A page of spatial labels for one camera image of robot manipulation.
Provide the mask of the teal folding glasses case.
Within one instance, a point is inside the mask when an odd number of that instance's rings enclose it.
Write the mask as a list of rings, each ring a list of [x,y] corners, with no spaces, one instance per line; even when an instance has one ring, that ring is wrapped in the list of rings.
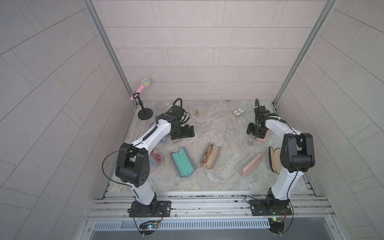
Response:
[[[249,146],[253,146],[254,145],[254,142],[255,142],[255,137],[253,135],[249,135],[249,138],[248,138],[248,145]]]

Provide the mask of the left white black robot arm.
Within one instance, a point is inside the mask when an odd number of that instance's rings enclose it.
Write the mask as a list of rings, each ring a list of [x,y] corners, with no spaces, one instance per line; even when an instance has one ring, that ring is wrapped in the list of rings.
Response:
[[[177,98],[170,109],[155,117],[155,124],[140,138],[131,144],[123,143],[117,153],[115,176],[119,181],[113,183],[130,187],[136,195],[136,202],[143,207],[157,203],[156,193],[151,189],[147,179],[150,174],[150,153],[165,136],[172,140],[193,138],[194,127],[187,124],[189,113],[183,108],[183,100]]]

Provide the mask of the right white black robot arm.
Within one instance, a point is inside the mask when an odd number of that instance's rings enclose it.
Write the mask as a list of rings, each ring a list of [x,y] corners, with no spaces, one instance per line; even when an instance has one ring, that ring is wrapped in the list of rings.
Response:
[[[280,153],[282,170],[276,183],[266,196],[266,209],[286,207],[290,203],[291,191],[310,168],[315,165],[313,136],[292,128],[276,113],[271,113],[255,100],[255,122],[250,123],[247,134],[264,139],[267,131],[276,134],[283,142]]]

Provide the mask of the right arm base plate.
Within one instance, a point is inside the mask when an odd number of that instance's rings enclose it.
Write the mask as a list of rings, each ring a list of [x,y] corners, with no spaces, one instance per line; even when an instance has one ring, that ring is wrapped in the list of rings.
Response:
[[[289,200],[249,200],[253,216],[291,216],[293,214]]]

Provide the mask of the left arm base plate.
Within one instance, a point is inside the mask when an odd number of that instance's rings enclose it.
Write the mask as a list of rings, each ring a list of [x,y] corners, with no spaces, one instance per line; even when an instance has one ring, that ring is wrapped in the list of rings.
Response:
[[[138,201],[134,201],[131,208],[128,209],[130,218],[159,218],[169,217],[171,211],[171,201],[154,200],[149,205],[143,205]]]

